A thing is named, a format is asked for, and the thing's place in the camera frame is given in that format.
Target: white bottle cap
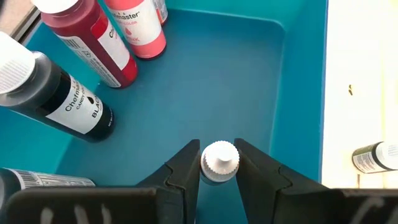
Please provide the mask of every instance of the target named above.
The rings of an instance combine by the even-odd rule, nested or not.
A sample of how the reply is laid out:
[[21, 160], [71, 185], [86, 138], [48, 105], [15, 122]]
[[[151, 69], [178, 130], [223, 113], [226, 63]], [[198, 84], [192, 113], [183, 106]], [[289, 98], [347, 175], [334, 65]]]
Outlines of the white bottle cap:
[[7, 34], [0, 32], [0, 94], [16, 90], [35, 68], [33, 53]]
[[227, 141], [217, 141], [205, 148], [200, 165], [203, 174], [213, 182], [226, 182], [238, 171], [239, 152]]
[[31, 0], [40, 12], [56, 14], [70, 9], [78, 0]]
[[376, 156], [390, 169], [398, 169], [398, 144], [382, 142], [376, 148]]

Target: white countertop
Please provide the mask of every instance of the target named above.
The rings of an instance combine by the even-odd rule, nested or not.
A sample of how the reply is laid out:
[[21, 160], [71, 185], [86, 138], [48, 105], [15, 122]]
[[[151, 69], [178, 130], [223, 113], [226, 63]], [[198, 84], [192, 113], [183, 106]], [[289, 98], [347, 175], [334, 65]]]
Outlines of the white countertop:
[[398, 140], [394, 1], [329, 1], [322, 159], [322, 184], [327, 187], [398, 187], [398, 172], [358, 175], [351, 162], [359, 147]]

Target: black bottle label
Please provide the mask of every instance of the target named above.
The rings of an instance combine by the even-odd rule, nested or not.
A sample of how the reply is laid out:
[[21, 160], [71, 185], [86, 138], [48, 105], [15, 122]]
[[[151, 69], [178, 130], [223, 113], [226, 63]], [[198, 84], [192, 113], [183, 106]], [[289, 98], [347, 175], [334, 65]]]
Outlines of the black bottle label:
[[103, 114], [102, 101], [68, 74], [62, 73], [58, 90], [41, 108], [48, 111], [45, 117], [82, 134], [91, 131]]

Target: white label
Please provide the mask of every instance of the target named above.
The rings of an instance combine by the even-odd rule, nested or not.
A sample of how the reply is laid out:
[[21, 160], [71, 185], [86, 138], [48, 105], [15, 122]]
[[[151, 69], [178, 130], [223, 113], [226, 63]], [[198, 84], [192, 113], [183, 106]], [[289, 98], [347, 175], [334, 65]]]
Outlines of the white label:
[[21, 189], [29, 187], [94, 187], [95, 184], [87, 178], [83, 177], [69, 177], [65, 175], [43, 174], [39, 172], [31, 172], [25, 170], [7, 169], [13, 172], [21, 185]]
[[130, 59], [130, 53], [124, 45], [119, 34], [113, 28], [111, 21], [108, 20], [108, 28], [105, 33], [98, 38], [105, 51], [111, 56], [120, 70], [123, 70]]
[[353, 156], [353, 162], [355, 166], [364, 173], [385, 171], [385, 169], [380, 167], [373, 159], [371, 152]]
[[152, 0], [144, 0], [140, 5], [128, 10], [109, 10], [132, 45], [149, 44], [162, 32]]
[[85, 61], [96, 73], [98, 73], [102, 81], [110, 87], [120, 87], [121, 84], [113, 77], [111, 72], [99, 60], [99, 58], [92, 52], [88, 46], [79, 37], [62, 37], [61, 40], [74, 51], [83, 61]]
[[46, 118], [86, 134], [97, 125], [102, 116], [102, 101], [72, 76], [70, 82], [70, 91], [65, 101]]

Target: teal tray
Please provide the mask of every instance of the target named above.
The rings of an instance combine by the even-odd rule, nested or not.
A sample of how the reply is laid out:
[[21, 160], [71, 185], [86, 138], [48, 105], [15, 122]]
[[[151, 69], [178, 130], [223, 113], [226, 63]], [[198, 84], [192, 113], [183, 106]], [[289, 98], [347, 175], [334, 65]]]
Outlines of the teal tray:
[[[114, 110], [116, 129], [103, 142], [87, 143], [0, 108], [0, 166], [134, 185], [191, 139], [200, 139], [203, 149], [216, 140], [244, 138], [320, 180], [327, 2], [167, 5], [166, 52], [137, 60], [139, 76], [124, 90], [100, 83], [39, 25], [27, 47], [95, 91]], [[235, 181], [200, 183], [197, 223], [246, 223]]]

